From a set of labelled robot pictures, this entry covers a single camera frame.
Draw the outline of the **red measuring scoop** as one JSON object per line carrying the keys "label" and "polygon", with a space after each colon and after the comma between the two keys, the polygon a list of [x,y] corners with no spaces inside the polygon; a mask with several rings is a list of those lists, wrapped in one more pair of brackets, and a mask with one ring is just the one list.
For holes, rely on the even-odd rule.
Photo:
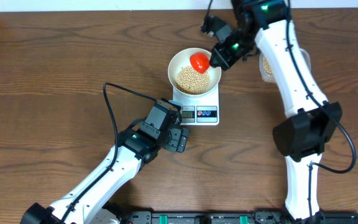
{"label": "red measuring scoop", "polygon": [[203,52],[196,52],[190,56],[191,66],[198,73],[205,73],[209,68],[209,58]]}

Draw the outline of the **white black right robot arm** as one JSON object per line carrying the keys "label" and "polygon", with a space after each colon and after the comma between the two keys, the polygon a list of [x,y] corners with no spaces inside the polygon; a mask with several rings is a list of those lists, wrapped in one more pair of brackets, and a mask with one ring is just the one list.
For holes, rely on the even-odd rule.
{"label": "white black right robot arm", "polygon": [[326,143],[340,127],[342,108],[316,84],[300,51],[288,1],[233,1],[237,29],[206,14],[201,31],[217,38],[209,64],[223,70],[258,48],[272,69],[286,120],[273,140],[287,165],[285,222],[323,220],[317,202],[318,169]]}

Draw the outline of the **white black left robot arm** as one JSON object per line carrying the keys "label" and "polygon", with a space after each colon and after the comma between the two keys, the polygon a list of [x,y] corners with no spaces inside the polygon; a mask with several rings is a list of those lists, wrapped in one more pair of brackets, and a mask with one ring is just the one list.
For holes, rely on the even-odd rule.
{"label": "white black left robot arm", "polygon": [[180,126],[182,110],[177,101],[157,100],[148,117],[133,122],[138,130],[128,127],[121,131],[104,160],[80,184],[47,208],[33,204],[21,223],[90,223],[159,150],[184,151],[189,131]]}

